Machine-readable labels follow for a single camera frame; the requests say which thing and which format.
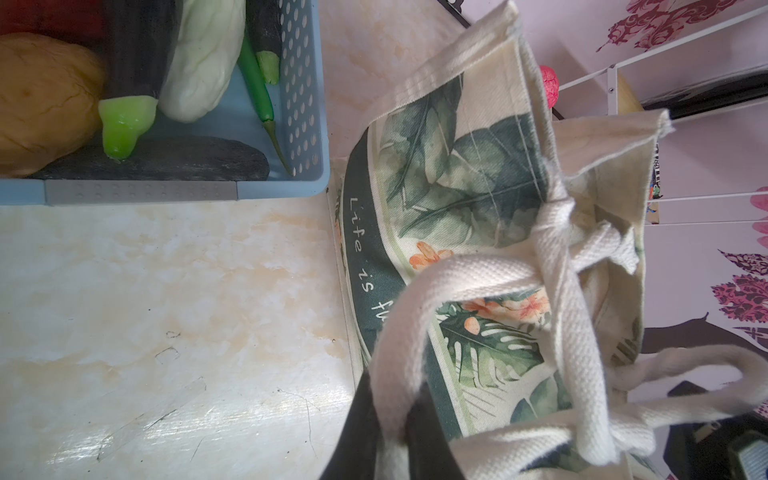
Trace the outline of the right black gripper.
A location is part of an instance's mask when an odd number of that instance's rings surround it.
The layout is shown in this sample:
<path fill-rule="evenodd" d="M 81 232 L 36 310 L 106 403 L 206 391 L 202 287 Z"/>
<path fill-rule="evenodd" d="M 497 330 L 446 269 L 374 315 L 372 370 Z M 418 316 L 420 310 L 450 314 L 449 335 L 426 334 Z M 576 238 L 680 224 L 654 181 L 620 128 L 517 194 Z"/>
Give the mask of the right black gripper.
<path fill-rule="evenodd" d="M 670 428 L 669 479 L 767 479 L 767 405 L 740 416 Z"/>

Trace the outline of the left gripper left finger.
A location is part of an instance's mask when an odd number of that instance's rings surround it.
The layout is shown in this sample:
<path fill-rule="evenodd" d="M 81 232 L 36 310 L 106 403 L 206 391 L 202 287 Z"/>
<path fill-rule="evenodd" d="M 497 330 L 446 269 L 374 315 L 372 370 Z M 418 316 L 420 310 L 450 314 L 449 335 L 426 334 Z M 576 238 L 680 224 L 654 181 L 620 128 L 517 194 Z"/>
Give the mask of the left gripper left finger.
<path fill-rule="evenodd" d="M 336 448 L 321 480 L 373 480 L 381 438 L 370 375 L 360 377 Z"/>

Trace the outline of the cream canvas grocery bag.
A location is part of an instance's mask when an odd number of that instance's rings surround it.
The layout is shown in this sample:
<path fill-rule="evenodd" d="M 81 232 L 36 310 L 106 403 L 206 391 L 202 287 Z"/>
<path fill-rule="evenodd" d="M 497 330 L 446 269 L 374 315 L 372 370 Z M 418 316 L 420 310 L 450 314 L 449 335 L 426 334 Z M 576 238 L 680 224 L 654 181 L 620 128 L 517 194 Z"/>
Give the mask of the cream canvas grocery bag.
<path fill-rule="evenodd" d="M 465 479 L 651 479 L 659 429 L 765 402 L 767 362 L 747 348 L 639 358 L 670 128 L 664 110 L 554 120 L 510 1 L 377 101 L 337 200 L 374 479 L 410 479 L 423 383 Z"/>

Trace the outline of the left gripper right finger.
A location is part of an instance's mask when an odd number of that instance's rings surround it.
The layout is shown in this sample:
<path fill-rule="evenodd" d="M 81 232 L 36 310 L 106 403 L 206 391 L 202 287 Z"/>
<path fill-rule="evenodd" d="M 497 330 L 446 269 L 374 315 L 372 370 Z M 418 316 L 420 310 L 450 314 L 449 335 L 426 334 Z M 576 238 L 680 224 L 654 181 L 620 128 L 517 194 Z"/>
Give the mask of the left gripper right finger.
<path fill-rule="evenodd" d="M 423 383 L 405 424 L 411 480 L 464 480 L 444 436 L 431 391 Z"/>

